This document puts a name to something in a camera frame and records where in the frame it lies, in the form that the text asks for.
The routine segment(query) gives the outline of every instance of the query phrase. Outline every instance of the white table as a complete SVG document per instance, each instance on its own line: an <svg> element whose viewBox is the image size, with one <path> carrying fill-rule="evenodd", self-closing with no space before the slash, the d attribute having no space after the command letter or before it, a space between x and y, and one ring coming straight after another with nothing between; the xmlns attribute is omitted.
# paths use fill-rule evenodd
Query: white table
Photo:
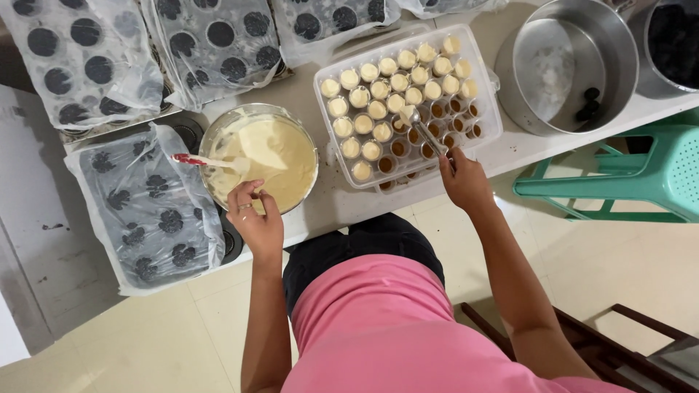
<svg viewBox="0 0 699 393"><path fill-rule="evenodd" d="M545 2L514 2L497 13L483 13L475 17L464 14L446 15L422 22L434 24L437 28L468 23L486 65L492 68L505 38L521 26L536 6ZM374 189L352 188L345 180L335 154L329 147L328 131L313 92L312 79L320 68L317 64L306 64L297 68L296 75L292 78L238 97L209 103L203 110L206 118L199 119L211 123L234 106L253 102L285 107L301 119L318 147L320 169L318 181L309 197L283 217L285 247L445 192L439 177L386 196L375 192ZM699 106L699 94L664 101L654 101L634 94L626 110L603 129L591 134L561 134L548 138L525 132L513 123L501 108L504 134L493 143L480 148L476 156L483 164L487 175L492 177L696 106ZM234 263L249 260L251 257L246 246Z"/></svg>

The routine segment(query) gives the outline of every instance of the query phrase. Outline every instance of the plastic wrap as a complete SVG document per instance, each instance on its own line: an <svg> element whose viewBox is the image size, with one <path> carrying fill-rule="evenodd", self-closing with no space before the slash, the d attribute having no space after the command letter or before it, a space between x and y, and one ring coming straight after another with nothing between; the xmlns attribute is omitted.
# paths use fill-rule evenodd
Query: plastic wrap
<svg viewBox="0 0 699 393"><path fill-rule="evenodd" d="M420 19L448 13L484 12L505 7L510 0L395 0Z"/></svg>
<svg viewBox="0 0 699 393"><path fill-rule="evenodd" d="M0 15L54 127L160 111L163 76L132 0L2 1Z"/></svg>
<svg viewBox="0 0 699 393"><path fill-rule="evenodd" d="M221 222L196 166L172 127L72 152L65 162L85 195L90 220L124 296L146 295L219 266Z"/></svg>
<svg viewBox="0 0 699 393"><path fill-rule="evenodd" d="M328 60L343 43L401 16L394 0L272 0L272 5L282 55L292 68Z"/></svg>
<svg viewBox="0 0 699 393"><path fill-rule="evenodd" d="M176 106L201 112L267 85L280 65L266 0L143 0L141 8L174 84L166 101Z"/></svg>

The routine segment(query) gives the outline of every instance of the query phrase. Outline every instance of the tiled floor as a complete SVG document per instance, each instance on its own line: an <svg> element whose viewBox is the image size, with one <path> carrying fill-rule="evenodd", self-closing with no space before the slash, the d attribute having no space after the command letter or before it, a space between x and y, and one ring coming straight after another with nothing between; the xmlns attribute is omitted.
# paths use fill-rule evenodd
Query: tiled floor
<svg viewBox="0 0 699 393"><path fill-rule="evenodd" d="M668 340L599 313L623 303L699 333L699 225L569 222L513 195L515 176L492 179L496 200L552 303L641 353ZM452 303L490 297L480 241L446 195L397 213L432 242ZM41 354L1 368L0 392L239 392L251 268L244 262L127 299Z"/></svg>

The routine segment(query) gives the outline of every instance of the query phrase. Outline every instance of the cooking pot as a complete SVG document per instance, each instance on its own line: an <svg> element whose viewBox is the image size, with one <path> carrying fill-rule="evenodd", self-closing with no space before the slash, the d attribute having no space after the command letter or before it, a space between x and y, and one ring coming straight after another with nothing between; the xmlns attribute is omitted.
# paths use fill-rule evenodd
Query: cooking pot
<svg viewBox="0 0 699 393"><path fill-rule="evenodd" d="M696 88L673 82L668 77L663 75L663 73L658 69L658 66L667 66L665 64L655 64L653 57L651 56L651 47L649 44L651 20L653 19L653 15L658 8L666 6L679 6L683 8L684 12L687 14L699 15L699 1L697 0L658 0L652 2L646 8L643 8L641 11L634 14L634 16L632 16L628 22L628 27L631 29L633 37L636 40L640 58L640 73L638 76L638 87L636 87L636 92L651 99L668 99L699 92L699 90ZM671 23L674 25L673 27L676 27L679 24L677 19L677 15L672 15ZM667 34L669 30L669 26L664 26L664 28L662 28L664 34ZM682 49L681 44L678 45L673 43L672 46L679 50ZM694 56L694 59L689 59L690 62L696 61L696 59L699 58L697 49L694 48L693 50L690 50L690 52L692 52L692 56ZM686 70L687 65L682 64L681 62L678 64L673 64L673 66L680 72L688 71Z"/></svg>
<svg viewBox="0 0 699 393"><path fill-rule="evenodd" d="M611 122L626 107L638 79L638 52L615 8L596 0L553 0L537 9L505 41L495 72L505 112L532 134L584 134ZM600 91L590 120L576 113L585 91Z"/></svg>

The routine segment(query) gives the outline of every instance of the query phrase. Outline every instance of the green plastic stool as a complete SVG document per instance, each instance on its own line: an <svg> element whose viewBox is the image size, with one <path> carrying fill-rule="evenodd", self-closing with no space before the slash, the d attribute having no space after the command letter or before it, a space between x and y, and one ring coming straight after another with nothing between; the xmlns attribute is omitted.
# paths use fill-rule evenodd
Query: green plastic stool
<svg viewBox="0 0 699 393"><path fill-rule="evenodd" d="M529 178L512 189L524 198L545 200L569 213L569 220L699 222L699 127L652 125L619 136L652 136L647 154L625 155L602 144L609 154L596 155L605 176L544 179L551 158L537 164ZM569 208L552 198L604 199L599 211ZM612 212L617 199L654 203L669 213Z"/></svg>

